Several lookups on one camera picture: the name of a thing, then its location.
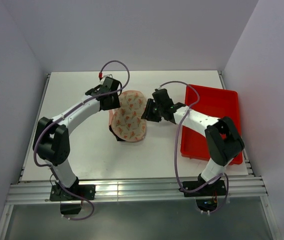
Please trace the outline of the black bra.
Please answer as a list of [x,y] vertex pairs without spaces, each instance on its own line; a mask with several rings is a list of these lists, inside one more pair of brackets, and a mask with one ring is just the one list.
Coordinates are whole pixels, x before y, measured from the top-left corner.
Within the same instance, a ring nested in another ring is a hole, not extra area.
[[124,139],[120,138],[120,137],[113,131],[111,125],[109,125],[109,130],[110,130],[110,132],[115,136],[115,138],[116,138],[116,140],[117,140],[118,142],[125,142]]

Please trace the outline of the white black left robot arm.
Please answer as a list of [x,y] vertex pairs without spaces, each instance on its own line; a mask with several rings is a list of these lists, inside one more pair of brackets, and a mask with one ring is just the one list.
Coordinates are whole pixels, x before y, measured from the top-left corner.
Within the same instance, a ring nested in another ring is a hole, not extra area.
[[71,169],[70,134],[90,116],[120,107],[119,94],[122,83],[106,76],[101,83],[89,89],[81,100],[63,113],[53,117],[42,117],[36,126],[33,142],[33,160],[38,167],[49,167],[61,194],[68,200],[79,195],[79,179]]

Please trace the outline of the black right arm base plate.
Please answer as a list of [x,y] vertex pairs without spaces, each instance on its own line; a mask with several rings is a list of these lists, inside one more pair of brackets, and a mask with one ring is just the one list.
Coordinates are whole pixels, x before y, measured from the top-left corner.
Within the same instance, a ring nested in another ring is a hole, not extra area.
[[[199,186],[202,185],[202,183],[198,180],[195,181],[183,181],[182,182],[183,188],[185,188],[188,191],[192,191]],[[201,188],[200,190],[196,192],[183,192],[181,189],[179,189],[180,192],[184,194],[184,197],[214,197],[214,196],[225,196],[227,193],[227,187],[225,185],[225,182],[220,179],[214,182],[213,184],[208,184],[205,187]]]

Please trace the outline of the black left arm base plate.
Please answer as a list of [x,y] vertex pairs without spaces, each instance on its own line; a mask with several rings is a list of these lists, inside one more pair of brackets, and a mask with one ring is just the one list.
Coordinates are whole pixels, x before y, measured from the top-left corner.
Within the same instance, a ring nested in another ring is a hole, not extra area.
[[[56,184],[51,187],[49,201],[60,203],[60,213],[63,217],[79,221],[93,215],[95,207],[91,201],[95,198],[95,190],[96,186],[94,184],[80,184],[73,189],[62,188],[59,184]],[[91,212],[88,216],[76,218],[75,215],[80,213],[84,203],[91,206]]]

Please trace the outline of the pink mesh laundry bag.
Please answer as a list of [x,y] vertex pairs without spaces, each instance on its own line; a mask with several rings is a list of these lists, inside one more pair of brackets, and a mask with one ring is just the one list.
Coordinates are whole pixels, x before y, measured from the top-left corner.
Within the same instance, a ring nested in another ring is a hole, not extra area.
[[120,107],[109,111],[109,123],[113,131],[128,143],[136,143],[145,137],[146,121],[141,119],[147,100],[140,91],[128,90],[119,96]]

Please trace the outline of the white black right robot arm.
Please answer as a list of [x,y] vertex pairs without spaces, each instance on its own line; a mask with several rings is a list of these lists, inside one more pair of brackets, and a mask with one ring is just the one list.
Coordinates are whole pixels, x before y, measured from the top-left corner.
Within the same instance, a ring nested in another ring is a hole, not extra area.
[[[225,170],[227,166],[242,152],[245,145],[230,117],[218,118],[192,109],[192,106],[200,100],[197,91],[195,91],[195,94],[197,95],[196,101],[191,105],[185,105],[181,102],[173,103],[165,88],[156,89],[152,93],[152,98],[147,99],[141,118],[156,123],[166,120],[177,125],[174,147],[174,171],[180,190],[185,193],[199,191],[204,195],[209,195],[216,187],[215,182],[221,176],[226,175]],[[210,154],[206,167],[198,176],[198,187],[194,190],[183,187],[178,174],[177,145],[182,127],[189,128],[204,136]]]

